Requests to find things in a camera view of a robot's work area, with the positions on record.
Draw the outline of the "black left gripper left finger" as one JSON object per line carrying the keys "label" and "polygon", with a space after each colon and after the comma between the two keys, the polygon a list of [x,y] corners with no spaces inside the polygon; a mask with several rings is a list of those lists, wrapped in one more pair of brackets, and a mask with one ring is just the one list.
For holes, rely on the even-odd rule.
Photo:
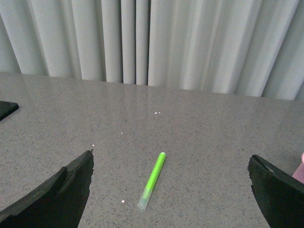
{"label": "black left gripper left finger", "polygon": [[77,228],[90,194],[94,157],[85,151],[0,212],[2,228]]}

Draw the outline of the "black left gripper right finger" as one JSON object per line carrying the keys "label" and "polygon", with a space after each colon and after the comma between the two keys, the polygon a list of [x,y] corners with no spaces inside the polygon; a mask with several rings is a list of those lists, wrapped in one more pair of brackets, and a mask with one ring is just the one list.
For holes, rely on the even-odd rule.
{"label": "black left gripper right finger", "polygon": [[248,167],[255,200],[271,228],[304,226],[304,184],[259,155]]}

